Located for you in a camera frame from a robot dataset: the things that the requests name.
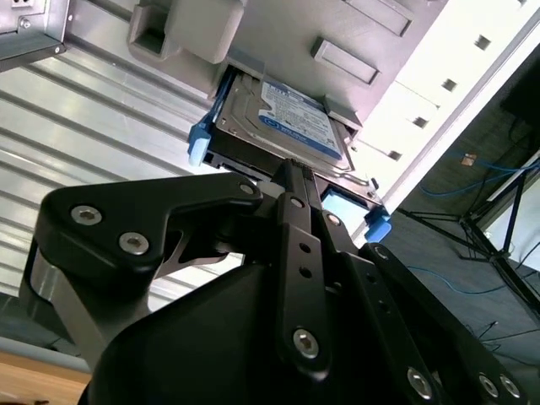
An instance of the bolt head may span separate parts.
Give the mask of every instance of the bolt head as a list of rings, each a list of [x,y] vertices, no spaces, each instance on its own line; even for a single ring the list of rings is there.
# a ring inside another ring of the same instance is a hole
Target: bolt head
[[[426,401],[433,397],[433,390],[423,375],[413,367],[407,371],[407,379],[411,387]]]
[[[291,197],[290,198],[290,201],[293,203],[293,205],[297,208],[303,208],[304,207],[304,203],[301,202],[298,198],[296,197]]]
[[[146,253],[150,247],[149,240],[137,232],[126,232],[118,241],[120,248],[135,256]]]
[[[307,359],[314,359],[319,355],[319,343],[315,337],[305,329],[298,329],[294,332],[293,343],[300,354]]]
[[[341,224],[341,221],[337,216],[335,216],[333,213],[330,213],[327,215],[330,222],[332,222],[334,225],[339,226]]]
[[[377,253],[377,255],[378,255],[381,259],[389,260],[388,255],[385,253],[385,251],[384,251],[380,246],[376,246],[376,247],[375,247],[375,252]]]
[[[96,225],[103,219],[100,211],[88,205],[79,205],[72,209],[71,218],[77,224],[86,226]]]
[[[247,184],[240,184],[240,189],[245,193],[249,195],[255,194],[255,190],[253,190],[253,187],[248,186]]]
[[[480,381],[480,384],[482,385],[483,389],[486,390],[486,392],[493,398],[499,397],[499,390],[497,390],[497,387],[495,384],[484,374],[480,374],[478,376],[478,380]]]
[[[516,384],[512,382],[510,378],[506,375],[500,376],[500,382],[503,383],[503,387],[514,397],[519,398],[521,396],[520,390],[517,388]]]

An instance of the black tripod stand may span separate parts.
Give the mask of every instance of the black tripod stand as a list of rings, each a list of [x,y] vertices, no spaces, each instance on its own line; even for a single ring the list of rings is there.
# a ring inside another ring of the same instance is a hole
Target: black tripod stand
[[[506,187],[497,197],[491,201],[485,202],[478,209],[464,215],[454,215],[448,213],[423,213],[407,211],[402,208],[398,208],[397,211],[406,217],[417,221],[418,223],[434,230],[435,232],[443,235],[444,237],[453,240],[454,242],[465,246],[469,251],[479,253],[483,257],[475,256],[463,256],[458,253],[458,256],[462,260],[473,262],[487,262],[490,263],[503,281],[508,285],[508,288],[516,298],[518,302],[526,309],[532,319],[540,325],[540,300],[534,294],[534,292],[523,281],[522,277],[516,272],[516,270],[508,262],[510,256],[509,249],[512,241],[512,235],[514,234],[514,228],[516,226],[517,213],[520,208],[521,196],[525,188],[526,179],[531,173],[536,173],[537,170],[524,170],[519,176],[517,176],[512,183]],[[486,237],[483,231],[479,228],[478,223],[497,205],[509,196],[513,191],[515,192],[512,211],[510,213],[510,220],[508,222],[508,228],[506,230],[505,242],[502,249],[497,250],[491,241]],[[454,235],[453,233],[442,229],[436,224],[432,224],[430,221],[446,221],[459,224],[465,231],[466,239]]]

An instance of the hard drive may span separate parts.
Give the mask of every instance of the hard drive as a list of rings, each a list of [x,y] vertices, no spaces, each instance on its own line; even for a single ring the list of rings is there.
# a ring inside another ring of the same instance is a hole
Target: hard drive
[[[354,170],[345,126],[317,101],[285,84],[241,74],[216,121],[218,129],[283,158],[331,175]]]

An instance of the corrugated metal panel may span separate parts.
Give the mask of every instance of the corrugated metal panel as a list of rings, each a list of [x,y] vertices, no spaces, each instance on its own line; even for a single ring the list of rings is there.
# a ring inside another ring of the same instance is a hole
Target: corrugated metal panel
[[[103,13],[103,22],[114,24],[118,19],[91,3],[76,7]],[[93,39],[89,33],[71,34],[68,53],[0,75],[4,293],[18,292],[41,199],[51,190],[216,172],[187,163],[187,133],[208,102],[132,63],[128,55],[122,59],[111,48],[113,40],[101,38],[109,48],[97,48]],[[124,41],[125,36],[117,39]],[[233,256],[218,265],[190,267],[156,280],[150,307],[157,309],[239,263]]]

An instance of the hard drive label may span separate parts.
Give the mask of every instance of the hard drive label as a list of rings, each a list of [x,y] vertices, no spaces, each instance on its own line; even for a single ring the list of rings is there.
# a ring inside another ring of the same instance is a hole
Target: hard drive label
[[[262,83],[262,99],[270,110],[259,110],[259,120],[334,159],[341,153],[332,125],[322,105],[290,87]]]

